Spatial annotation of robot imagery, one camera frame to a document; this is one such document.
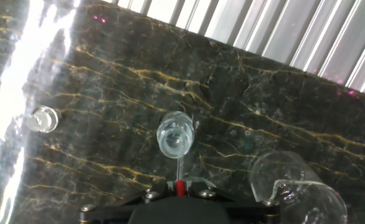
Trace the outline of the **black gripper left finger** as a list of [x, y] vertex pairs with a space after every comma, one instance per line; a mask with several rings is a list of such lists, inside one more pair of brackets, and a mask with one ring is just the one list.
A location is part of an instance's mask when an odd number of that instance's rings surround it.
[[133, 212], [140, 206], [168, 197], [180, 196], [180, 182], [154, 184], [152, 187], [135, 193], [113, 206], [95, 204], [83, 205], [78, 211], [79, 223], [127, 223]]

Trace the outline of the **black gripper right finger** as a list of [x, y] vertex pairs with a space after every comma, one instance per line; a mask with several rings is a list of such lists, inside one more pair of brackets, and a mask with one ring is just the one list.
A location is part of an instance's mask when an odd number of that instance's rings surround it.
[[186, 196], [204, 202], [214, 202], [228, 214], [231, 223], [280, 223], [280, 204], [275, 201], [256, 202], [254, 198], [240, 198], [212, 183], [185, 182]]

